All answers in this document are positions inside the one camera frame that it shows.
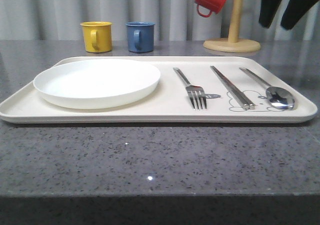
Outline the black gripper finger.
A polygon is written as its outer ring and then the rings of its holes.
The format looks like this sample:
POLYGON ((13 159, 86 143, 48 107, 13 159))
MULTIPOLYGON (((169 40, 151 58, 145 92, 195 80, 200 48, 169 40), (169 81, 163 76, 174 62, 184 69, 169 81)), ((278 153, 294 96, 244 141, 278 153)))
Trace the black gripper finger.
POLYGON ((280 22, 281 27, 285 30, 291 30, 318 1, 289 0, 280 22))
POLYGON ((282 0, 261 0, 259 24, 264 28, 269 28, 274 20, 282 0))

